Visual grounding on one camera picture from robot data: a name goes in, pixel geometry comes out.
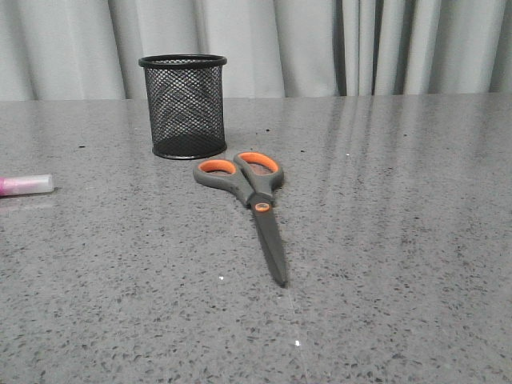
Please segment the grey orange scissors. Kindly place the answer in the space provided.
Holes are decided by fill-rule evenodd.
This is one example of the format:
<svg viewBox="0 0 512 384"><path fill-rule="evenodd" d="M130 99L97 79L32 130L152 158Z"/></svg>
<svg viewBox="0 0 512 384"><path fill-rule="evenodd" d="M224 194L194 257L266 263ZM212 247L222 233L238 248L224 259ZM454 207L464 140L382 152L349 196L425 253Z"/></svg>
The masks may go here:
<svg viewBox="0 0 512 384"><path fill-rule="evenodd" d="M274 190L284 180L278 162L259 152L241 152L231 161L205 160L193 169L193 176L204 186L232 193L251 209L269 272L279 286L286 286L285 251L274 215Z"/></svg>

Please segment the black mesh pen holder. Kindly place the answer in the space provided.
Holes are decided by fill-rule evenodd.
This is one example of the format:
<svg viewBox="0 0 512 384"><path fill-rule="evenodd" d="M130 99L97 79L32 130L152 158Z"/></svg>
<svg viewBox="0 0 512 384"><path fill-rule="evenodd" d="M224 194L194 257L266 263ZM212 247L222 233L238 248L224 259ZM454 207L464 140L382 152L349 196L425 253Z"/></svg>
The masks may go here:
<svg viewBox="0 0 512 384"><path fill-rule="evenodd" d="M140 58L155 155L208 158L226 149L222 68L212 54L167 54Z"/></svg>

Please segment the grey curtain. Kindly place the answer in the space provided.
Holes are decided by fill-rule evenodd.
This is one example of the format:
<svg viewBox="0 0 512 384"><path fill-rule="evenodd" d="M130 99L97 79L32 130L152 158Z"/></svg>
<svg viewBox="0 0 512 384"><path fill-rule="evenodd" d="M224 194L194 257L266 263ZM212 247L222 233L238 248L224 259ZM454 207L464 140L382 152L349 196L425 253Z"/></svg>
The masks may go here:
<svg viewBox="0 0 512 384"><path fill-rule="evenodd" d="M511 89L508 1L4 1L1 98L145 95L138 60L225 56L228 97Z"/></svg>

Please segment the pink highlighter pen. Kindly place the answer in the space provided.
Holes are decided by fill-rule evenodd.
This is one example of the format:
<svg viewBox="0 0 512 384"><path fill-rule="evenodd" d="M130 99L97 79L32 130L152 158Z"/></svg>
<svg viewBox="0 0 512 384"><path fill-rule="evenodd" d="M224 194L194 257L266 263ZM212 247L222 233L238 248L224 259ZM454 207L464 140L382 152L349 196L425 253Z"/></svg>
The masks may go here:
<svg viewBox="0 0 512 384"><path fill-rule="evenodd" d="M2 197L44 194L54 190L54 180L51 174L1 178L0 187Z"/></svg>

